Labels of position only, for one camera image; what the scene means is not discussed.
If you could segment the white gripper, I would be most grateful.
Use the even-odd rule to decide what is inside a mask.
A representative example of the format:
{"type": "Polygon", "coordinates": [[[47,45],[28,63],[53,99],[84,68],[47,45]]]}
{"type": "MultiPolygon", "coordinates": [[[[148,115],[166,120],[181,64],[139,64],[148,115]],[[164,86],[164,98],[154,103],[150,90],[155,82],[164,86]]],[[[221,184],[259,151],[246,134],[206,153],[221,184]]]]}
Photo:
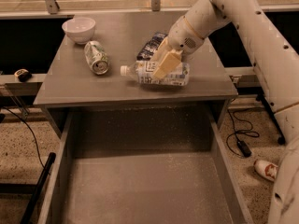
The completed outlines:
{"type": "Polygon", "coordinates": [[[150,58],[158,63],[153,71],[153,77],[164,78],[181,63],[181,53],[194,53],[204,44],[204,41],[205,38],[192,27],[187,16],[181,16],[172,25],[168,37],[162,41],[150,58]]]}

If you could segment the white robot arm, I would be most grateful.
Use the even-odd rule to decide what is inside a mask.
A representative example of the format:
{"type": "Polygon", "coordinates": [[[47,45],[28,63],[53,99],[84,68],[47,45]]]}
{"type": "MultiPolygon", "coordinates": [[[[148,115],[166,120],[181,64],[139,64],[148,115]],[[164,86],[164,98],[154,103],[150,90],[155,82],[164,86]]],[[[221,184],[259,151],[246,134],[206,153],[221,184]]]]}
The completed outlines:
{"type": "Polygon", "coordinates": [[[227,23],[237,30],[286,147],[281,156],[268,224],[299,224],[299,55],[265,16],[257,0],[198,0],[171,27],[152,59],[162,79],[227,23]]]}

